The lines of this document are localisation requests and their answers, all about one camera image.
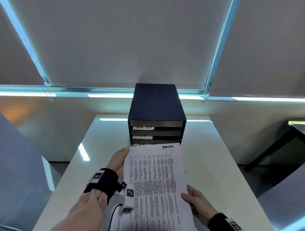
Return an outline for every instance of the paper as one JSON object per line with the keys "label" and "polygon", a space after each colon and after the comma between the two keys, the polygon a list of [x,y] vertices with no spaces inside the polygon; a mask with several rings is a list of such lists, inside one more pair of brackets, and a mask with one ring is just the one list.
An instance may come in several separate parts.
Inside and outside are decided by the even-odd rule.
{"label": "paper", "polygon": [[152,140],[152,136],[140,135],[140,136],[132,136],[133,139],[142,139],[142,140]]}
{"label": "paper", "polygon": [[124,182],[135,187],[135,209],[118,214],[116,231],[194,230],[180,144],[130,147],[124,160]]}
{"label": "paper", "polygon": [[149,131],[149,130],[154,130],[155,127],[151,127],[151,126],[134,126],[132,127],[132,130],[146,130],[146,131]]}

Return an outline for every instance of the person's left arm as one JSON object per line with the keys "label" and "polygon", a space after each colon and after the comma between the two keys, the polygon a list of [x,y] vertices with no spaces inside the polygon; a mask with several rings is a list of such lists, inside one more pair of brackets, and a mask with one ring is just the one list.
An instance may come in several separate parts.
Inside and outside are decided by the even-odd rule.
{"label": "person's left arm", "polygon": [[[114,171],[117,176],[123,174],[123,162],[128,152],[127,147],[112,155],[106,166],[110,169],[109,172]],[[99,231],[107,211],[107,201],[109,201],[107,194],[98,189],[83,193],[70,209],[67,217],[57,223],[51,231]]]}

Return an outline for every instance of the person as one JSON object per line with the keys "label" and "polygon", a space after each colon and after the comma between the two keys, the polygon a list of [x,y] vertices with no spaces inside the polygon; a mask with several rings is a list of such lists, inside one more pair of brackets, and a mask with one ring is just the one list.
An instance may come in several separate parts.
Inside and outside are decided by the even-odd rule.
{"label": "person", "polygon": [[[98,183],[87,185],[67,217],[58,222],[50,231],[99,231],[109,199],[116,190],[114,183],[117,184],[118,176],[123,174],[123,162],[128,153],[128,147],[116,151],[103,169],[102,176],[105,175],[105,178],[101,177]],[[219,213],[202,192],[190,185],[187,185],[187,189],[188,194],[181,193],[181,197],[190,204],[193,215],[203,225],[211,231],[242,231],[236,222]]]}

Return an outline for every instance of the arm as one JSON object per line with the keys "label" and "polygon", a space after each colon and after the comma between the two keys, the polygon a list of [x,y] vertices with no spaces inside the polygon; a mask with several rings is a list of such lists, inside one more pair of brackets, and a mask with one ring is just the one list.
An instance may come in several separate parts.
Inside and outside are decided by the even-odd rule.
{"label": "arm", "polygon": [[188,194],[181,193],[184,201],[190,203],[193,215],[211,231],[242,231],[239,225],[224,214],[218,213],[199,190],[187,185]]}
{"label": "arm", "polygon": [[[116,151],[106,168],[115,171],[118,176],[123,174],[123,162],[128,152],[128,147]],[[99,231],[107,211],[107,199],[107,195],[97,189],[83,193],[67,217],[50,231]]]}

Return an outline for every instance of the black table leg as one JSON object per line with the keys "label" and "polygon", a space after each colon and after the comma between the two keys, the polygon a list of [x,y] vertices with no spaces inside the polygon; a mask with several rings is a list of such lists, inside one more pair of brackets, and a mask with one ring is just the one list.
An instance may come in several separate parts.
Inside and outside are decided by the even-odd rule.
{"label": "black table leg", "polygon": [[248,172],[251,169],[253,169],[256,165],[258,165],[261,161],[266,159],[268,156],[273,154],[275,151],[283,147],[285,144],[289,143],[291,140],[293,140],[295,137],[297,137],[297,131],[293,128],[291,128],[288,132],[286,132],[281,138],[279,138],[273,145],[271,145],[266,151],[264,151],[262,154],[260,154],[255,160],[253,160],[250,164],[248,164],[244,171]]}

